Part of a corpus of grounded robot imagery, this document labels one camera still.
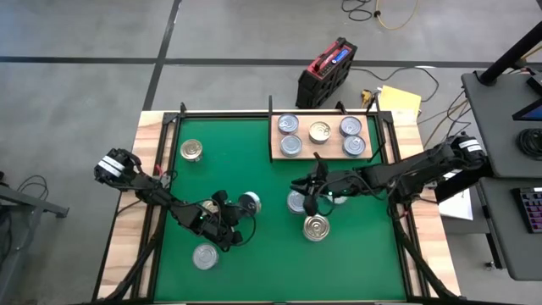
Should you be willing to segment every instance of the computer screen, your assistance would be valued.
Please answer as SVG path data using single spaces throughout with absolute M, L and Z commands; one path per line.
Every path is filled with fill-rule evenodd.
M 516 112 L 514 120 L 542 121 L 542 98 Z

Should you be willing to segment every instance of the green table surface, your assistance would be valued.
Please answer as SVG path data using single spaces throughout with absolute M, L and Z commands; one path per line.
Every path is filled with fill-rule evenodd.
M 375 122 L 368 121 L 377 147 Z M 369 301 L 404 300 L 405 291 L 394 232 L 386 202 L 353 197 L 329 216 L 330 233 L 321 242 L 302 233 L 304 215 L 286 207 L 290 181 L 309 173 L 313 160 L 269 162 L 266 119 L 187 119 L 179 145 L 197 139 L 200 162 L 177 157 L 179 177 L 172 193 L 184 200 L 209 198 L 226 190 L 234 202 L 245 191 L 262 201 L 257 231 L 242 247 L 220 252 L 210 270 L 197 269 L 194 249 L 204 238 L 177 225 L 165 226 L 155 299 L 164 302 L 232 301 Z M 373 163 L 381 162 L 380 157 Z M 329 169 L 350 169 L 365 160 L 329 160 Z M 252 220 L 237 227 L 248 237 Z

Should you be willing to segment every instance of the wooden tray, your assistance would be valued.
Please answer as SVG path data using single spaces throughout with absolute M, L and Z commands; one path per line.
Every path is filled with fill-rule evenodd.
M 350 115 L 297 115 L 299 119 L 299 127 L 294 134 L 299 136 L 303 143 L 301 153 L 294 158 L 285 157 L 280 151 L 280 141 L 285 137 L 279 132 L 278 122 L 280 115 L 274 115 L 271 118 L 271 155 L 273 159 L 312 159 L 314 153 L 318 153 L 322 158 L 332 159 L 348 159 L 348 157 L 342 151 L 342 142 L 345 137 L 339 132 L 340 122 Z M 358 118 L 362 122 L 362 132 L 360 137 L 365 141 L 365 151 L 357 158 L 371 158 L 373 156 L 373 149 L 371 148 L 371 140 L 369 137 L 369 130 L 367 125 L 367 117 L 365 115 L 352 115 Z M 324 144 L 314 144 L 308 138 L 308 130 L 312 123 L 322 121 L 329 125 L 331 129 L 331 136 Z

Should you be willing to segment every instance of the gray concrete floor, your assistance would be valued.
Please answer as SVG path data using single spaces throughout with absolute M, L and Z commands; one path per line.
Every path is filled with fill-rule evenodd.
M 407 17 L 413 1 L 383 1 L 388 23 Z M 150 57 L 158 55 L 173 0 L 0 0 L 0 56 Z M 169 58 L 313 58 L 337 36 L 359 46 L 356 59 L 492 61 L 542 17 L 535 0 L 421 1 L 399 31 L 374 20 L 356 23 L 332 0 L 184 0 Z M 542 55 L 534 60 L 540 61 Z M 17 186 L 45 175 L 50 201 L 67 219 L 43 218 L 14 303 L 66 304 L 91 297 L 118 192 L 92 180 L 111 147 L 130 148 L 152 65 L 0 64 L 0 169 Z M 387 75 L 391 68 L 370 68 Z M 297 66 L 165 66 L 152 109 L 292 108 Z M 431 69 L 440 82 L 420 119 L 448 107 L 472 69 Z M 359 92 L 384 83 L 352 71 L 323 105 L 359 106 Z M 426 97 L 433 82 L 402 71 L 385 82 Z M 473 122 L 468 114 L 465 120 Z M 426 140 L 439 119 L 420 125 Z M 445 126 L 429 143 L 436 144 Z M 478 135 L 472 124 L 468 129 Z M 540 304 L 542 285 L 487 272 L 485 239 L 451 236 L 460 287 L 477 300 Z

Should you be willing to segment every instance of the keyboard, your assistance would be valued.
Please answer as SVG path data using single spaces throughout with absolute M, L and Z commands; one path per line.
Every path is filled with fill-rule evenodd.
M 542 233 L 542 187 L 515 188 L 512 195 L 529 233 Z

